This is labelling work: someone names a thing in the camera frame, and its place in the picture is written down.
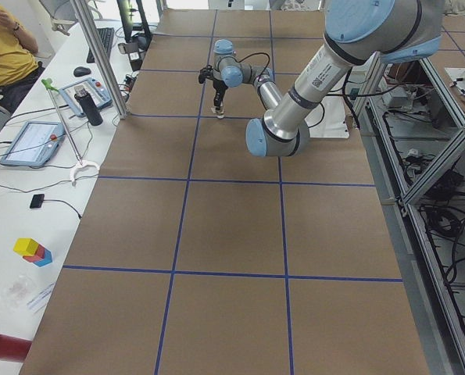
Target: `person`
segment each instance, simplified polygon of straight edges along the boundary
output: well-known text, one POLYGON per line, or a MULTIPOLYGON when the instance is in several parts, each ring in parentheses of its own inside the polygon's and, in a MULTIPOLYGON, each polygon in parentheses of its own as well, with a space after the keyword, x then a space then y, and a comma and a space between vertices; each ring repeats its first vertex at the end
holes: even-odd
POLYGON ((44 70, 33 56, 37 52, 32 33, 0 5, 0 105, 11 113, 44 70))

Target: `yellow block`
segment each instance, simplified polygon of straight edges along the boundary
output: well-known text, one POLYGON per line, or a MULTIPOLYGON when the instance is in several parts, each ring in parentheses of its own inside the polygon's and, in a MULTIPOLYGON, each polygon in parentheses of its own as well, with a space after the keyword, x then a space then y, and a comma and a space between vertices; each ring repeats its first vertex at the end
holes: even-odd
POLYGON ((13 251, 21 256, 33 256, 38 247, 39 244, 32 238, 19 238, 13 246, 13 251))

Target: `white table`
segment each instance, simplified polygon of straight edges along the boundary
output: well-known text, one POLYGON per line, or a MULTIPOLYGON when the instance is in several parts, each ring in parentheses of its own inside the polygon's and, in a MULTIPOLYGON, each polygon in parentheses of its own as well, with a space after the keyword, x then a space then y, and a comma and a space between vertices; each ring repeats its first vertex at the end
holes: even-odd
MULTIPOLYGON (((118 30, 120 23, 105 21, 98 23, 97 26, 114 27, 118 30)), ((131 73, 128 58, 121 55, 117 49, 117 44, 121 41, 121 39, 116 38, 110 57, 111 66, 118 83, 122 83, 125 75, 131 73)), ((55 58, 48 64, 41 78, 50 77, 53 79, 53 85, 61 88, 82 79, 73 76, 75 67, 88 66, 92 71, 88 77, 103 82, 96 64, 86 63, 87 53, 88 46, 83 32, 80 26, 76 25, 71 29, 70 37, 57 52, 55 58)), ((64 104, 61 98, 59 98, 59 104, 64 104)), ((41 82, 38 82, 18 108, 16 114, 50 107, 52 107, 52 102, 49 95, 41 82)), ((73 115, 70 109, 63 109, 63 114, 66 118, 73 115)), ((103 109, 101 114, 104 119, 103 124, 90 127, 93 139, 85 156, 86 160, 95 161, 98 164, 101 164, 106 157, 110 142, 116 131, 114 124, 119 121, 113 107, 103 109)), ((10 120, 9 124, 2 129, 0 141, 11 141, 24 122, 30 119, 59 121, 55 111, 17 117, 10 120)), ((85 121, 86 119, 76 117, 68 121, 71 130, 80 127, 73 132, 73 139, 80 152, 84 152, 91 137, 85 121)), ((6 145, 3 146, 0 146, 0 155, 6 150, 6 145)), ((73 166, 75 163, 76 158, 73 149, 68 140, 64 140, 57 153, 47 164, 73 166)), ((0 184, 27 191, 54 184, 61 180, 69 180, 69 172, 69 169, 50 167, 32 170, 26 167, 0 166, 0 184)), ((96 173, 96 169, 90 167, 77 173, 77 177, 92 176, 96 173)), ((83 213, 95 181, 96 178, 79 180, 75 186, 70 182, 66 182, 40 190, 38 193, 44 193, 45 199, 64 200, 74 206, 80 213, 83 213)), ((26 339, 34 337, 44 312, 44 309, 37 312, 29 310, 26 307, 26 302, 56 281, 79 224, 76 213, 63 203, 45 202, 40 209, 29 209, 33 194, 35 192, 20 193, 0 187, 0 333, 26 339), (17 238, 33 238, 45 246, 52 252, 53 263, 39 268, 23 260, 13 252, 13 246, 17 238), (17 307, 8 307, 2 297, 3 291, 20 280, 21 275, 31 280, 34 290, 25 295, 17 307)), ((18 374, 20 367, 20 363, 0 361, 0 375, 18 374)))

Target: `blue block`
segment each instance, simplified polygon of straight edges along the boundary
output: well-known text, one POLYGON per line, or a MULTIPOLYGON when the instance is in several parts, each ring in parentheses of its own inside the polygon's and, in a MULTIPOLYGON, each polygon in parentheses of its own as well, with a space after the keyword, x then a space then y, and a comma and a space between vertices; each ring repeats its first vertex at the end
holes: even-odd
POLYGON ((34 264, 38 267, 43 267, 51 262, 52 262, 52 253, 48 249, 45 249, 45 257, 43 258, 43 260, 40 260, 39 262, 34 262, 34 264))

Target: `red cup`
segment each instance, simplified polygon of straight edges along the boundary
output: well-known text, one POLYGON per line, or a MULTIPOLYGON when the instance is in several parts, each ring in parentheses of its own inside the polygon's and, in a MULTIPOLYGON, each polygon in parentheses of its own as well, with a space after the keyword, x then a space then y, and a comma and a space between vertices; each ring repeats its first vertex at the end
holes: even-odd
POLYGON ((23 362, 31 344, 30 340, 0 334, 0 360, 23 362))

